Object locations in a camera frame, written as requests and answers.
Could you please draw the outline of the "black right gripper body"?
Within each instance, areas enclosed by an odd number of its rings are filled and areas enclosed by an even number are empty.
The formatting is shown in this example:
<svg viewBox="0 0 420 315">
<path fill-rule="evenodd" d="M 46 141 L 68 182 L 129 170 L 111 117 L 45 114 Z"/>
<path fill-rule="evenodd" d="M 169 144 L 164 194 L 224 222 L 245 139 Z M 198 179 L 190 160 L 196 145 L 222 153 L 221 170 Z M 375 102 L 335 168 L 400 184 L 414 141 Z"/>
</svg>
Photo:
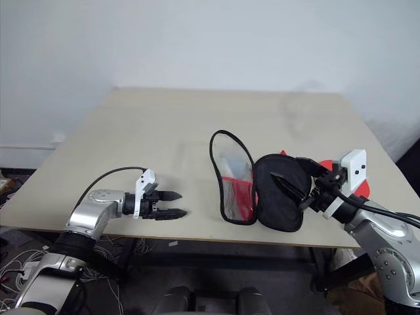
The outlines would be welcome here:
<svg viewBox="0 0 420 315">
<path fill-rule="evenodd" d="M 300 202 L 299 209 L 327 209 L 337 198 L 335 191 L 342 187 L 347 176 L 344 171 L 330 171 L 322 166 L 307 173 L 314 179 L 314 187 Z"/>
</svg>

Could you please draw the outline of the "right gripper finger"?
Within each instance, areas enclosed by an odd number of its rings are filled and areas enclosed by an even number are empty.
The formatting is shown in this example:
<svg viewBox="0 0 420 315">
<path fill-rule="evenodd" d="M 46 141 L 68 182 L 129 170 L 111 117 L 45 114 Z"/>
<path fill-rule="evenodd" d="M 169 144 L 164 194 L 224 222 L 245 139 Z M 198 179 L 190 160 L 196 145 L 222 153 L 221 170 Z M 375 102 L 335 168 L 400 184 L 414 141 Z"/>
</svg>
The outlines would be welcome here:
<svg viewBox="0 0 420 315">
<path fill-rule="evenodd" d="M 270 174 L 274 184 L 282 191 L 282 193 L 287 196 L 294 203 L 302 203 L 307 195 L 290 183 L 286 178 L 277 173 Z"/>
<path fill-rule="evenodd" d="M 318 162 L 307 157 L 296 157 L 295 161 L 305 171 L 305 173 L 314 178 L 318 178 L 329 171 Z"/>
</svg>

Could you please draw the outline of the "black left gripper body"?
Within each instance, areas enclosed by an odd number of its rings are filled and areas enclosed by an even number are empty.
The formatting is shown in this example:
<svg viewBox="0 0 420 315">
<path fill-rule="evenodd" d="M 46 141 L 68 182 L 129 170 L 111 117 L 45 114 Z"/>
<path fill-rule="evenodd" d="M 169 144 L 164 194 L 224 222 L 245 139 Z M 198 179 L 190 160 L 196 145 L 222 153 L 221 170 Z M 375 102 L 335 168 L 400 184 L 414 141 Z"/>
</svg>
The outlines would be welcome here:
<svg viewBox="0 0 420 315">
<path fill-rule="evenodd" d="M 159 192 L 156 190 L 157 186 L 157 184 L 147 184 L 141 191 L 140 217 L 142 219 L 160 219 L 156 207 L 156 203 L 160 200 Z"/>
</svg>

